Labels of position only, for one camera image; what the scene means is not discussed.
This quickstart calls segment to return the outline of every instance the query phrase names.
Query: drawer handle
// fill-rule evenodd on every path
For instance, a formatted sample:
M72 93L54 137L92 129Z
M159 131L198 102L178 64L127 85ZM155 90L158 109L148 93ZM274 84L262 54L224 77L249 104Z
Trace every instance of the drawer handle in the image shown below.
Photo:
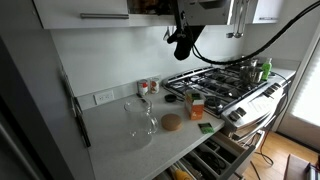
M80 13L81 19L129 19L129 14L91 14Z

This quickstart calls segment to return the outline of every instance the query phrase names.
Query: wooden floor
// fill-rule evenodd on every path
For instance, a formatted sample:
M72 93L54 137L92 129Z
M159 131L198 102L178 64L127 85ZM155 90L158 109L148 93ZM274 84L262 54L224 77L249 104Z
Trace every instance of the wooden floor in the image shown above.
M262 152L274 161L273 166L270 166L263 160L260 155L253 155L252 162L257 168L262 180L283 179L287 164L287 157L289 154L294 154L313 164L315 164L317 161L316 152L309 150L308 148L305 148L274 132L269 133L267 140L262 148ZM251 165L243 175L247 180L258 179Z

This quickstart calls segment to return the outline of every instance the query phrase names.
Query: kitchen counter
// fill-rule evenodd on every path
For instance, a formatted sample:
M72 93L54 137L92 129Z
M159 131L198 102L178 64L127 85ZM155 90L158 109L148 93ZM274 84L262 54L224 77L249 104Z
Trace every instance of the kitchen counter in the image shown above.
M287 79L295 74L293 70L280 68L273 68L272 71ZM271 77L268 86L274 82L283 83L284 80L279 76ZM206 112L202 120L189 120L184 103L167 103L164 100L166 94L169 92L161 88L160 93L145 96L153 103L152 112L158 119L159 129L144 147L135 147L130 141L123 108L126 100L137 98L136 95L83 111L92 144L89 153L97 180L152 179L212 135L202 134L198 123L210 122L215 132L224 126L223 120ZM168 113L182 118L180 130L170 132L161 127L161 117Z

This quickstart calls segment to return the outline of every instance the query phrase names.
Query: box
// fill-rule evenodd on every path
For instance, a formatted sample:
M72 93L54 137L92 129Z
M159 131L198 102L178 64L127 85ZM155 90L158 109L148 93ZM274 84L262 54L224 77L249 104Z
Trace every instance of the box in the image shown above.
M202 119L205 97L197 90L185 92L185 106L189 112L191 120Z

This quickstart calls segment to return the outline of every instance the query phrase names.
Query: refrigerator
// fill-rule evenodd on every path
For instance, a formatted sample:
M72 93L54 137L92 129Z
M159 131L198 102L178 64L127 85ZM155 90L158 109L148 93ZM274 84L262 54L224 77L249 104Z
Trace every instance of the refrigerator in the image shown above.
M0 4L0 179L95 179L50 32L32 0Z

